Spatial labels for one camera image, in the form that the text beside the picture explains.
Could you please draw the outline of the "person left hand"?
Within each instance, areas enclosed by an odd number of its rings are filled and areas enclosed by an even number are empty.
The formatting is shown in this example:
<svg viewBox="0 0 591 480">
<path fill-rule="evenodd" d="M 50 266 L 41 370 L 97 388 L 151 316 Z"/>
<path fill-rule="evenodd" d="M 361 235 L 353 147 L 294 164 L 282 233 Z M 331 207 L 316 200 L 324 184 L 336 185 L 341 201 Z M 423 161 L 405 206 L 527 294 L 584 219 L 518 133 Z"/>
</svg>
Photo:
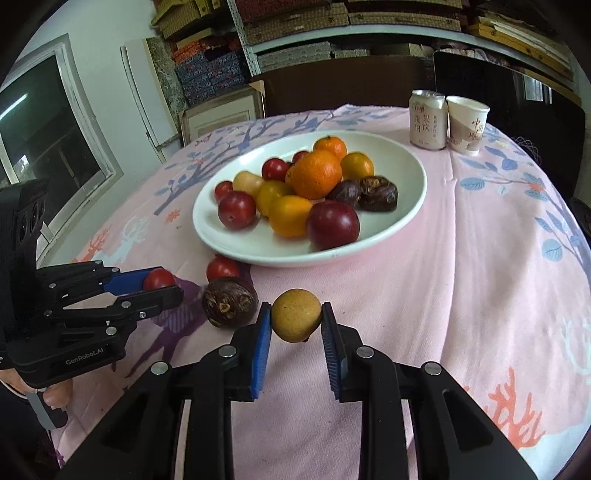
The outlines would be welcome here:
<svg viewBox="0 0 591 480">
<path fill-rule="evenodd" d="M 27 393 L 38 393 L 38 390 L 27 385 L 14 369 L 0 371 L 1 383 L 12 393 L 22 398 Z M 73 396 L 73 380 L 67 379 L 41 391 L 44 402 L 52 409 L 65 408 Z"/>
</svg>

